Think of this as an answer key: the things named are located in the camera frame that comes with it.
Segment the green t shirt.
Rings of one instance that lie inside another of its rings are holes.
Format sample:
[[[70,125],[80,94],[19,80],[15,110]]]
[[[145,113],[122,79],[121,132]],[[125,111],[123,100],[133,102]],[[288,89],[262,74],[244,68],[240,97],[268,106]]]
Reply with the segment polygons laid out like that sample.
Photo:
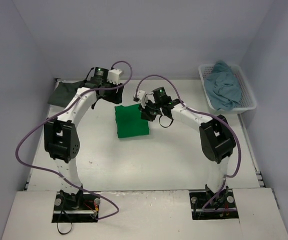
[[[150,134],[147,120],[141,119],[139,104],[115,107],[115,122],[118,139],[146,136]]]

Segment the grey t shirt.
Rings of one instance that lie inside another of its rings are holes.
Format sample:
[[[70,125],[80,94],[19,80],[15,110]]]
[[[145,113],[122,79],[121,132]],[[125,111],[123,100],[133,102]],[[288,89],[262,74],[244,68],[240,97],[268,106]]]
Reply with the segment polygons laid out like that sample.
[[[83,81],[73,83],[59,82],[58,86],[49,97],[48,104],[62,108],[67,107],[77,93],[78,88],[83,85]]]

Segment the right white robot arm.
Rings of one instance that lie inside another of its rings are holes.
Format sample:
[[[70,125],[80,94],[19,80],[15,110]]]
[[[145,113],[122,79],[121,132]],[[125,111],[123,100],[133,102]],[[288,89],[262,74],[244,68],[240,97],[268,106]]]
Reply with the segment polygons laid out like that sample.
[[[209,160],[205,185],[206,203],[202,208],[210,212],[223,207],[228,196],[228,162],[236,146],[232,133],[218,120],[183,107],[181,101],[172,99],[163,87],[151,93],[139,90],[134,95],[134,101],[139,103],[143,120],[152,122],[157,116],[167,117],[171,122],[181,122],[199,133],[202,152]]]

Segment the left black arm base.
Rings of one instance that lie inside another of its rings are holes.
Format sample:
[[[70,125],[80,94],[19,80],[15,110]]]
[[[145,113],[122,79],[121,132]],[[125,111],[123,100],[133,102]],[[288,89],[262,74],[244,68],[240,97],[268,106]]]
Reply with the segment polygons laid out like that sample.
[[[101,199],[93,194],[79,191],[69,195],[63,191],[56,193],[52,223],[56,224],[60,235],[67,235],[74,223],[97,223]]]

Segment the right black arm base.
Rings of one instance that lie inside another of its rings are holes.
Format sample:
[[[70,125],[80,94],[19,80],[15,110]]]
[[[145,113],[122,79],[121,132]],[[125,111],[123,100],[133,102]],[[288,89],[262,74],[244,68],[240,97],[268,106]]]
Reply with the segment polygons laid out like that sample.
[[[229,189],[227,193],[222,192],[218,199],[213,200],[203,208],[209,198],[205,191],[189,192],[191,216],[194,221],[239,218],[235,198],[231,189]]]

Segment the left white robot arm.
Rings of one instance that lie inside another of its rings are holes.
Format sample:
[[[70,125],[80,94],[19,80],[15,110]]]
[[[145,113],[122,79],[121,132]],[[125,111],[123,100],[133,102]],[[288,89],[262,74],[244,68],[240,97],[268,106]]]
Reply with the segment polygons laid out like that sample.
[[[89,108],[100,99],[114,104],[122,102],[120,69],[96,67],[94,76],[85,80],[65,107],[66,112],[44,125],[45,151],[55,161],[62,175],[60,196],[73,210],[82,207],[83,185],[78,177],[76,156],[80,150],[77,126]]]

